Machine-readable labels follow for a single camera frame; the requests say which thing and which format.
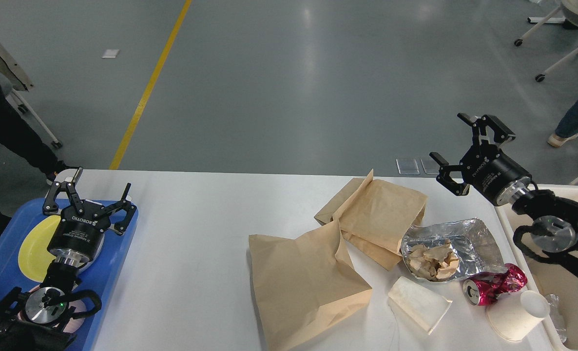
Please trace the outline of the red object under arm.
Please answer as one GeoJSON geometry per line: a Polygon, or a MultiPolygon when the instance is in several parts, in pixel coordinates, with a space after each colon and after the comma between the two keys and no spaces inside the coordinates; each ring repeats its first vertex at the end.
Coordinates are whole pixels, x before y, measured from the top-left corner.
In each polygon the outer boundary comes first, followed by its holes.
{"type": "Polygon", "coordinates": [[[502,294],[516,293],[528,283],[524,271],[516,264],[505,264],[504,273],[479,273],[462,284],[462,292],[471,305],[492,305],[502,294]]]}

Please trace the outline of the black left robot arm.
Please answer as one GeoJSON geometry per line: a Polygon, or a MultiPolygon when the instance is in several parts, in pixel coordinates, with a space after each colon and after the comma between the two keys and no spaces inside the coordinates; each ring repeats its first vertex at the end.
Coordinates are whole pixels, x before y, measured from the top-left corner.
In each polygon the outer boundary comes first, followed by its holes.
{"type": "Polygon", "coordinates": [[[119,278],[135,231],[137,205],[83,199],[69,181],[53,182],[38,214],[28,202],[0,240],[0,351],[88,351],[119,278]],[[44,219],[57,225],[43,251],[49,265],[40,278],[21,267],[22,243],[44,219]]]}

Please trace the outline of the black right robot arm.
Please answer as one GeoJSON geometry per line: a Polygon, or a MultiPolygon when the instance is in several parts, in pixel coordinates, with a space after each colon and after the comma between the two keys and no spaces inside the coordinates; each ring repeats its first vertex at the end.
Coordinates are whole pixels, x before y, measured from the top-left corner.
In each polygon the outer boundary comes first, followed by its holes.
{"type": "Polygon", "coordinates": [[[560,265],[578,278],[578,202],[541,190],[531,173],[507,156],[501,145],[516,134],[496,116],[458,113],[470,126],[472,144],[457,164],[439,153],[430,153],[438,164],[437,182],[457,196],[476,189],[490,204],[509,204],[514,213],[526,215],[532,224],[515,229],[514,244],[527,257],[543,264],[560,265]]]}

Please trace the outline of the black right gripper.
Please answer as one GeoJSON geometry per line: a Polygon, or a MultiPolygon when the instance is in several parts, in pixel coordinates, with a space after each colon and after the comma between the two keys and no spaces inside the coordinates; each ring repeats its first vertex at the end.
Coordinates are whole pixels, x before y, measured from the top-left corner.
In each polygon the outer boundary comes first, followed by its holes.
{"type": "Polygon", "coordinates": [[[517,162],[501,151],[501,145],[516,138],[514,133],[496,116],[481,117],[458,113],[458,118],[472,129],[472,145],[462,157],[461,164],[449,164],[439,153],[429,153],[439,166],[436,180],[456,196],[469,193],[469,184],[494,206],[509,202],[512,188],[527,187],[532,176],[517,162]],[[461,173],[456,182],[452,173],[461,173]]]}

